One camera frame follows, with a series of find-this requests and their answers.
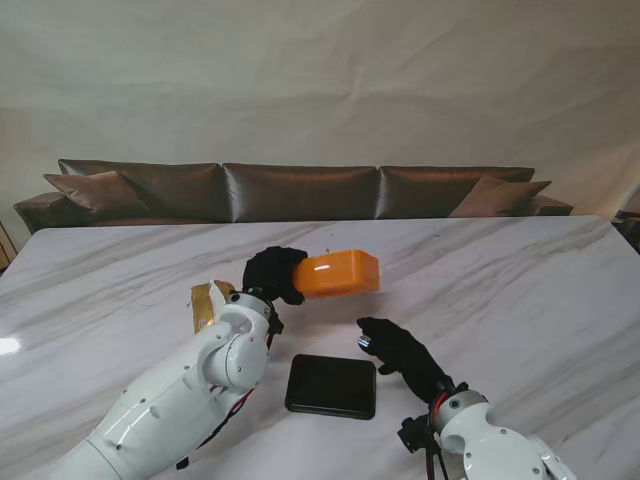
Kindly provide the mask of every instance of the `sofa cushion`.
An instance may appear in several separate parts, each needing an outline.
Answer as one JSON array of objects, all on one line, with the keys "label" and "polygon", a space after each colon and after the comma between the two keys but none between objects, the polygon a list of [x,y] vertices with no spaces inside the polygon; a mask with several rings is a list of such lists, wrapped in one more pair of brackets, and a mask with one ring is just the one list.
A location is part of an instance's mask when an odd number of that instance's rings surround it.
[{"label": "sofa cushion", "polygon": [[230,220],[222,168],[215,163],[161,165],[62,159],[58,164],[62,173],[73,175],[110,170],[121,173],[149,205],[153,216]]},{"label": "sofa cushion", "polygon": [[224,164],[234,222],[373,218],[375,167]]},{"label": "sofa cushion", "polygon": [[380,167],[376,218],[448,217],[481,176],[528,182],[534,171],[520,167]]},{"label": "sofa cushion", "polygon": [[95,175],[50,175],[44,178],[91,219],[149,215],[149,207],[118,172]]},{"label": "sofa cushion", "polygon": [[515,217],[551,182],[509,183],[484,176],[449,215],[460,217]]},{"label": "sofa cushion", "polygon": [[192,225],[209,223],[206,220],[198,218],[152,218],[152,217],[134,217],[134,218],[114,218],[112,220],[99,220],[89,223],[89,227],[125,227],[131,225]]}]

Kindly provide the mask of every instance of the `sofa backrest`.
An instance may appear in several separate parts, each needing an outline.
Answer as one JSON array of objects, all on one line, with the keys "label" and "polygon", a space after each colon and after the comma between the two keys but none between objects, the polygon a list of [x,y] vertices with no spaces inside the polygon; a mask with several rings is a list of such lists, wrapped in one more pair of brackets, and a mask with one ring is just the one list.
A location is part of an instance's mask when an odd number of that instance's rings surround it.
[{"label": "sofa backrest", "polygon": [[154,216],[211,222],[447,217],[482,175],[528,182],[520,167],[290,167],[60,160],[62,173],[120,172]]},{"label": "sofa backrest", "polygon": [[58,165],[62,173],[70,175],[120,172],[156,217],[231,220],[224,172],[217,163],[161,165],[62,159]]},{"label": "sofa backrest", "polygon": [[233,222],[372,219],[375,167],[224,164]]},{"label": "sofa backrest", "polygon": [[448,217],[482,175],[528,182],[534,172],[522,167],[380,167],[376,218]]}]

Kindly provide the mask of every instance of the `throw pillow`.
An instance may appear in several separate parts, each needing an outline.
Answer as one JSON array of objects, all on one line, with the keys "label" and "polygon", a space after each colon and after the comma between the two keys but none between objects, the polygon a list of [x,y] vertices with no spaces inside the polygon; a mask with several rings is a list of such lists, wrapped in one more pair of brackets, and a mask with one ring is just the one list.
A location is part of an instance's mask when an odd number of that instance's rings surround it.
[{"label": "throw pillow", "polygon": [[509,183],[483,176],[449,217],[513,217],[551,182]]},{"label": "throw pillow", "polygon": [[92,220],[142,217],[149,208],[118,172],[96,175],[51,175],[44,178],[69,200],[88,211]]}]

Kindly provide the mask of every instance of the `brown leather sofa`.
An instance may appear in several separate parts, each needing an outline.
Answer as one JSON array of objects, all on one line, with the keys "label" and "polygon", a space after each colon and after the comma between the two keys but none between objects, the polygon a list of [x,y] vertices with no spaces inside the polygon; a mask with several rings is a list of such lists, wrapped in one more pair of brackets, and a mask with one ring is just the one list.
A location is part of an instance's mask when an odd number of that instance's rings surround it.
[{"label": "brown leather sofa", "polygon": [[[58,164],[63,174],[121,173],[151,215],[90,222],[63,194],[45,193],[15,205],[32,233],[77,226],[439,218],[447,217],[482,175],[528,182],[534,173],[520,167]],[[538,195],[521,215],[568,215],[572,209]]]}]

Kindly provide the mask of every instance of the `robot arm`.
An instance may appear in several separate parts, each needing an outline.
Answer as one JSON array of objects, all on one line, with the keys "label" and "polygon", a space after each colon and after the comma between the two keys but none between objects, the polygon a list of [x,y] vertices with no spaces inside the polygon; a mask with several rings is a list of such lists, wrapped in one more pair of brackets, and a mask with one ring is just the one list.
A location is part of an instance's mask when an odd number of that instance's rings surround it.
[{"label": "robot arm", "polygon": [[433,414],[442,448],[462,455],[469,480],[576,480],[538,437],[496,426],[491,405],[476,391],[447,397]]},{"label": "robot arm", "polygon": [[232,295],[216,324],[124,390],[50,479],[148,479],[187,457],[262,377],[272,313],[258,297]]},{"label": "robot arm", "polygon": [[411,453],[426,449],[429,478],[432,454],[440,448],[434,440],[437,433],[443,449],[462,455],[468,480],[576,480],[538,437],[525,438],[496,426],[487,399],[466,384],[454,387],[408,331],[376,318],[361,318],[358,325],[363,332],[360,347],[384,362],[380,373],[400,372],[411,391],[430,406],[428,415],[406,419],[398,432]]}]

